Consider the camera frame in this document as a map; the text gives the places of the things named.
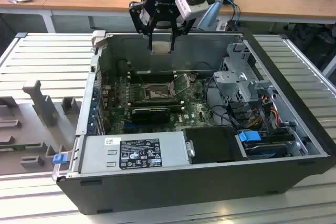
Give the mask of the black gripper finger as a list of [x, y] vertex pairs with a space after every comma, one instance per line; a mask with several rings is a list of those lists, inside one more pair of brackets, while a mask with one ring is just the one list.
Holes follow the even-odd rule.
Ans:
[[187, 35], [191, 28], [193, 27], [196, 19], [191, 19], [191, 20], [186, 20], [182, 23], [182, 25], [178, 26], [177, 21], [173, 20], [171, 21], [171, 28], [172, 28], [172, 33], [171, 33], [171, 51], [174, 51], [175, 49], [175, 40], [177, 37], [181, 35]]
[[130, 2], [129, 4], [129, 14], [133, 21], [134, 27], [139, 34], [143, 34], [148, 36], [148, 50], [152, 50], [152, 42], [153, 42], [153, 32], [158, 23], [157, 21], [157, 12], [154, 11], [154, 14], [150, 16], [148, 23], [145, 25], [141, 18], [140, 14], [145, 11], [146, 8], [149, 7], [149, 3], [147, 1], [142, 2]]

